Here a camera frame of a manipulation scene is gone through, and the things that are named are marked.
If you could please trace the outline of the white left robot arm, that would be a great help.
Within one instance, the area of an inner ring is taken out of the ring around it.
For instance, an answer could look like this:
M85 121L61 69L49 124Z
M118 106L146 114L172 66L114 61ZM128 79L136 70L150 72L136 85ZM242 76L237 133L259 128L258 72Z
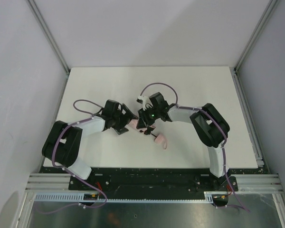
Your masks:
M88 102L100 108L97 113L81 110L78 102ZM74 101L73 107L88 114L86 119L66 123L56 121L43 145L42 155L51 160L53 167L69 171L71 175L87 180L92 168L79 157L81 140L94 133L112 128L118 135L128 132L126 125L137 116L125 105L114 100L107 100L104 107L85 99Z

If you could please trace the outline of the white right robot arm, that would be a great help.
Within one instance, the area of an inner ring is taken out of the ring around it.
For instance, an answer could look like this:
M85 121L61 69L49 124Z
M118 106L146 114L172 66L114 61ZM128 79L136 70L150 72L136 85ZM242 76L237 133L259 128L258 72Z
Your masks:
M154 128L152 125L158 119L192 124L199 139L208 148L210 173L217 178L227 173L226 154L221 153L219 148L224 150L230 126L212 104L207 103L202 107L168 104L159 92L149 97L140 95L137 102L142 104L138 110L137 129L145 129L145 134L150 134Z

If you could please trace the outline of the pink umbrella with black lining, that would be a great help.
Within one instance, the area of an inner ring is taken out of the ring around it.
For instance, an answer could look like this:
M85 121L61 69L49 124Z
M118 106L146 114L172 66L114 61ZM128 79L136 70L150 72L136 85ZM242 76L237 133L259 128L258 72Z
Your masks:
M161 145L164 150L167 149L167 147L168 147L168 140L167 140L167 138L162 133L154 134L153 130L156 128L154 125L149 126L147 128L137 128L137 126L138 126L138 119L132 119L129 122L128 126L131 127L132 129L136 130L140 134L151 135L153 137L153 139L154 139L154 142L156 144Z

